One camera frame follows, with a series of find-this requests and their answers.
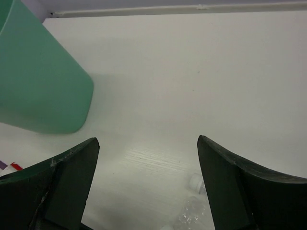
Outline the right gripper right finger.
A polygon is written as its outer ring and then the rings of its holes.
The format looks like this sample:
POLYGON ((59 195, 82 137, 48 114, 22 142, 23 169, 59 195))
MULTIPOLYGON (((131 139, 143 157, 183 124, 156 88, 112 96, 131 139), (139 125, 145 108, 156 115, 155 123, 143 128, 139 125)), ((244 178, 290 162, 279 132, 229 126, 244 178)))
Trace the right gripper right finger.
POLYGON ((197 141, 217 230, 305 230, 307 180, 263 167, 206 136, 197 141))

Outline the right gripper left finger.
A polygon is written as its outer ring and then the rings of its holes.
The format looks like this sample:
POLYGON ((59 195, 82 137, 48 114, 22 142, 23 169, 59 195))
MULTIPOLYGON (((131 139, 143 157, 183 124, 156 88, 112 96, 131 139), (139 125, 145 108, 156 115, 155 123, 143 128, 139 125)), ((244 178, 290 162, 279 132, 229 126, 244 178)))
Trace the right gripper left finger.
POLYGON ((87 230, 82 217, 99 154, 97 138, 1 176, 2 230, 87 230))

